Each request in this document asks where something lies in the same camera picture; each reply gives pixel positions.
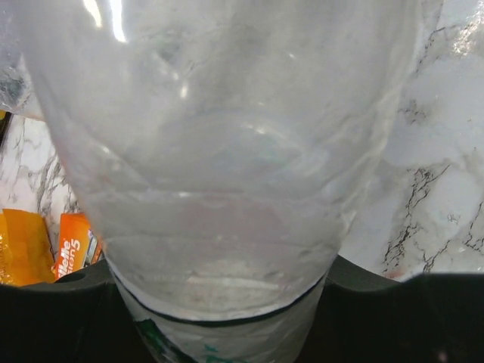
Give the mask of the red label plastic bottle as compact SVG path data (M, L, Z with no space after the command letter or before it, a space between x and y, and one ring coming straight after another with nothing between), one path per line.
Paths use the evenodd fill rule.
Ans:
M292 362L419 1L13 1L67 181L160 362Z

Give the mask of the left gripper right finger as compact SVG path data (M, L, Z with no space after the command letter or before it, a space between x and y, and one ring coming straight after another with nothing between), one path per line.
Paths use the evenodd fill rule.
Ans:
M339 256L300 362L481 362L483 276L396 282Z

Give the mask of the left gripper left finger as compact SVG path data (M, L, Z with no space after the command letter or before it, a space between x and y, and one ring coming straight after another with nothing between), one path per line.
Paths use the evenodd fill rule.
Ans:
M48 284L1 287L3 362L149 362L106 261Z

